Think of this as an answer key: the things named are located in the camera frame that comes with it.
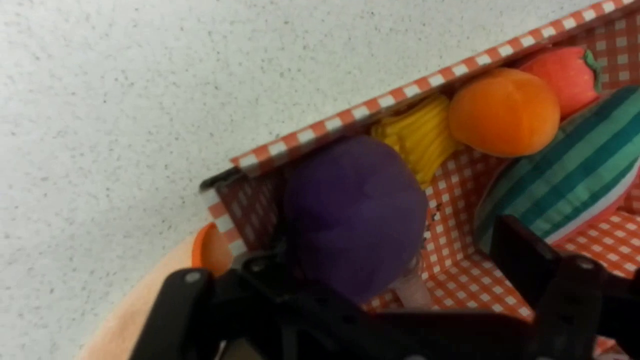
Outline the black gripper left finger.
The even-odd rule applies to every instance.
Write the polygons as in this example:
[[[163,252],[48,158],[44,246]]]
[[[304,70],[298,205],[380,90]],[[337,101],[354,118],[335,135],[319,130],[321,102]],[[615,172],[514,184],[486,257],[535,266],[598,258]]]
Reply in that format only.
[[[239,342],[262,360],[364,360],[375,356],[373,340],[352,303],[266,252],[221,278],[203,266],[172,273],[130,360],[222,360]]]

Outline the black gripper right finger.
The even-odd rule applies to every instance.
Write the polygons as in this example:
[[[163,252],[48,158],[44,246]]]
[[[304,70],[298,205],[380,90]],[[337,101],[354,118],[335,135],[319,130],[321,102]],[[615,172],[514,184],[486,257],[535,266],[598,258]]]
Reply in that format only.
[[[494,223],[490,258],[535,310],[528,360],[592,360],[598,336],[640,359],[640,277],[558,252],[514,216]]]

